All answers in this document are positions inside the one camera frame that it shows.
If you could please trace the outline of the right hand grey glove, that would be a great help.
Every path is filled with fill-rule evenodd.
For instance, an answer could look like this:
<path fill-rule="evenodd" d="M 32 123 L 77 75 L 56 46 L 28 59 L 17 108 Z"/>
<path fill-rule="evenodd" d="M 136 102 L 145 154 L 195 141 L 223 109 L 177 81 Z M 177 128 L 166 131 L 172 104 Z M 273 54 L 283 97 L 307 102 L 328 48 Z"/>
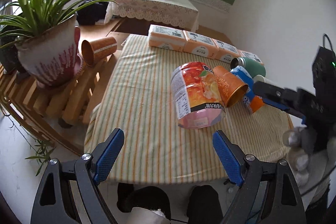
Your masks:
<path fill-rule="evenodd" d="M 319 152 L 314 151 L 316 140 L 316 133 L 306 127 L 295 127 L 282 135 L 284 145 L 289 147 L 286 160 L 302 192 L 313 186 L 317 190 L 327 187 L 329 172 L 335 167 L 335 134 Z"/>

